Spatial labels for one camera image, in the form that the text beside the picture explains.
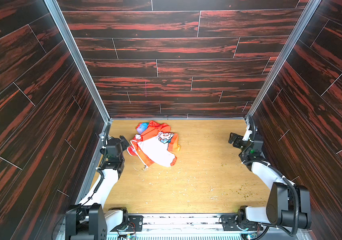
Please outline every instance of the side wall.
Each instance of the side wall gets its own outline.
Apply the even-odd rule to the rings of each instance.
[[[306,0],[58,0],[113,118],[244,117]]]
[[[102,126],[43,0],[1,1],[0,239],[55,237]]]
[[[312,232],[342,239],[342,0],[323,0],[254,118],[265,152],[312,196]]]

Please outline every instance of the metal corner post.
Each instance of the metal corner post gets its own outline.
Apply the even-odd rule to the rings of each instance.
[[[248,111],[246,117],[249,115],[253,115],[256,109],[259,107],[259,104],[262,102],[265,94],[270,88],[272,82],[278,75],[280,69],[282,68],[284,62],[298,41],[300,35],[303,33],[304,28],[307,26],[308,22],[312,18],[312,15],[315,13],[315,10],[318,8],[322,0],[310,0],[306,7],[304,8],[302,14],[300,15],[298,22],[293,28],[289,38],[287,39],[286,44],[284,45],[282,51],[280,52],[278,59],[276,60],[274,66],[266,77],[262,88],[260,89],[258,95],[256,96],[254,103],[252,104],[250,110]]]
[[[83,57],[80,54],[80,51],[75,43],[75,39],[73,38],[71,31],[69,30],[69,27],[63,16],[63,13],[60,10],[58,2],[56,0],[44,0],[44,3],[47,5],[48,10],[54,22],[56,23],[56,26],[58,27],[59,32],[63,37],[64,42],[66,43],[69,52],[71,53],[75,64],[77,65],[77,68],[79,69],[80,74],[82,75],[84,82],[89,89],[89,92],[91,93],[92,98],[96,103],[97,109],[99,110],[103,121],[105,123],[108,123],[110,117],[108,115],[106,106],[103,104],[100,94],[96,89],[95,83],[93,82],[91,74],[89,73]]]

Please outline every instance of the cartoon character print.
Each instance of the cartoon character print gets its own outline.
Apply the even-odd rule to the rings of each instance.
[[[173,133],[170,132],[160,132],[159,133],[159,141],[166,144],[171,142],[172,137],[174,136]]]

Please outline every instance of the back wall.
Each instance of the back wall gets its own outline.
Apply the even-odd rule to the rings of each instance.
[[[244,117],[306,0],[58,0],[113,118]]]

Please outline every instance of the cartoon dog graphic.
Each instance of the cartoon dog graphic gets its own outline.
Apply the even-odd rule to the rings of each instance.
[[[169,132],[159,132],[158,136],[159,136],[159,141],[166,144],[166,143],[171,142],[171,139],[174,136],[174,134],[169,133]]]

